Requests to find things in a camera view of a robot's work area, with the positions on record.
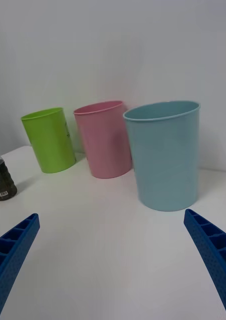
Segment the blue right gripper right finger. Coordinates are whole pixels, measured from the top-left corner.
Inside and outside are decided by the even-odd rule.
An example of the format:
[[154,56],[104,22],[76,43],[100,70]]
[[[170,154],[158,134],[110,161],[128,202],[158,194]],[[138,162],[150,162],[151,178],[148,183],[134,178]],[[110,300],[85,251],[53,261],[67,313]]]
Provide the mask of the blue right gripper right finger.
[[191,209],[183,221],[226,311],[226,233]]

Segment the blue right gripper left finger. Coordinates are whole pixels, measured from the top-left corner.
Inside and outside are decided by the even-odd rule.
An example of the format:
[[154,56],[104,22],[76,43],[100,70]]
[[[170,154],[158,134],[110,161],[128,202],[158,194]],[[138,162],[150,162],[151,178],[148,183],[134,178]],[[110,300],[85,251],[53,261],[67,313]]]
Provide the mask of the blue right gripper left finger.
[[0,237],[0,315],[39,229],[33,213]]

